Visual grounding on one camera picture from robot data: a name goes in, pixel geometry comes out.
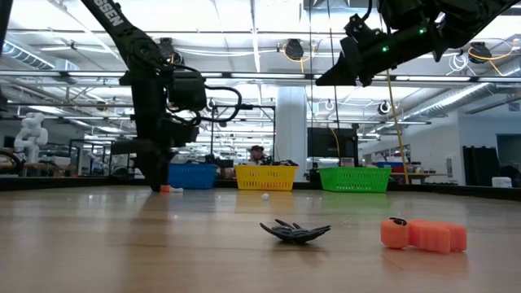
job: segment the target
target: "plastic basket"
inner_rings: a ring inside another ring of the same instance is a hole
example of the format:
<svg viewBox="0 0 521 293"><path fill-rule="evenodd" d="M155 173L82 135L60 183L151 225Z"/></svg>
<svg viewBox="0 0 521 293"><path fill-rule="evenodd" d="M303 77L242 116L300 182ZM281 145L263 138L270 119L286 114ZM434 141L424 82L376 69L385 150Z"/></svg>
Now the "plastic basket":
<svg viewBox="0 0 521 293"><path fill-rule="evenodd" d="M298 166L235 166L240 190L291 190Z"/></svg>
<svg viewBox="0 0 521 293"><path fill-rule="evenodd" d="M322 189L338 192L385 192L390 168L321 168Z"/></svg>
<svg viewBox="0 0 521 293"><path fill-rule="evenodd" d="M170 164L169 185L174 188L213 188L217 166L212 164Z"/></svg>

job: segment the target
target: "white robot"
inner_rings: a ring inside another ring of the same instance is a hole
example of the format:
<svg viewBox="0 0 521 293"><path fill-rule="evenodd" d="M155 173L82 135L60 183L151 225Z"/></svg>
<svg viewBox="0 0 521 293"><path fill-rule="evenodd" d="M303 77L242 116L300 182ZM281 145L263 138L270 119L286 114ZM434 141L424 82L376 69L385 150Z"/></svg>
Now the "white robot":
<svg viewBox="0 0 521 293"><path fill-rule="evenodd" d="M40 146L47 144L49 134L42 128L44 119L41 113L27 113L22 120L22 129L15 138L15 154L26 163L37 163Z"/></svg>

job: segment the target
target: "ceiling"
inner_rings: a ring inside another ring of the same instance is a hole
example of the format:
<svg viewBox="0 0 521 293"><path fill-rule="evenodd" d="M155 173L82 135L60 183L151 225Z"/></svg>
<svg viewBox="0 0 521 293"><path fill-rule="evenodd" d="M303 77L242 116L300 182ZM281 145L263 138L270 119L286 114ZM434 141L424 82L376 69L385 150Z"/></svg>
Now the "ceiling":
<svg viewBox="0 0 521 293"><path fill-rule="evenodd" d="M201 72L323 73L336 62L340 51L339 40L345 36L343 26L348 22L348 17L353 13L363 14L366 10L365 1L331 0L331 19L324 6L321 6L313 10L309 22L309 10L305 9L307 3L303 0L120 0L119 3L125 16L155 41L158 42L160 37L173 38L173 44L183 54L186 65ZM119 55L114 42L81 1L65 0L63 4L67 12L61 11L49 1L15 1L7 40L50 63L57 59L66 59L82 71L124 71L126 66L117 58ZM374 9L367 24L372 28L379 28L380 19L375 11ZM514 45L520 27L521 17L500 15L476 36L475 41L485 42L496 56L504 55ZM313 47L312 61L304 62L301 67L300 63L292 62L278 51L289 38L299 38L307 56L310 47ZM77 50L71 49L73 43ZM512 51L509 56L499 59L496 65L501 66L518 58L519 52ZM400 65L392 73L429 76L496 74L490 63L468 63L468 67L462 66L454 70L455 66L462 64L460 60L454 59L454 52L456 51L450 50L439 63L430 55L420 56ZM6 56L0 59L0 69L34 70ZM131 103L130 88L87 86L117 84L116 78L81 78L79 84L83 83L85 86L76 87L50 78L17 77L17 80L36 86L52 96L65 97L69 88L69 98L75 97L74 103L96 103L102 100L107 103ZM4 81L1 85L7 86L9 82ZM254 79L209 79L208 84L232 85L242 93L245 103L261 105L274 105L278 98L278 87L286 85L277 80ZM314 86L312 90L308 82L296 86L305 87L309 106L313 105L309 107L309 119L313 118L311 109L314 118L318 120L335 117L335 109L328 110L331 109L329 101L334 101L335 98L334 88ZM392 92L400 113L421 105L451 87L399 84L393 86ZM388 88L384 86L337 87L336 96L340 119L382 120L376 105L389 100ZM236 99L227 92L219 91L208 92L208 97L220 104L233 104ZM102 113L91 111L90 115L125 116L131 111L129 107L110 108ZM241 125L229 125L228 130L271 131L271 122L265 113L251 111L239 115L266 121L243 121ZM133 128L129 121L119 126L130 133ZM256 141L244 139L245 145L252 142Z"/></svg>

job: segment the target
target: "person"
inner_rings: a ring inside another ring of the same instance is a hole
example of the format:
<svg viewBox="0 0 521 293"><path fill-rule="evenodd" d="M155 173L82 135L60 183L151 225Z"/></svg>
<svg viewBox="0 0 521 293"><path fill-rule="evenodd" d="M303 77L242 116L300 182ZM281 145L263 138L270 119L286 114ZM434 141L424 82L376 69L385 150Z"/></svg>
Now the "person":
<svg viewBox="0 0 521 293"><path fill-rule="evenodd" d="M261 164L263 159L264 147L252 146L252 148L250 148L250 159L248 160L248 164Z"/></svg>

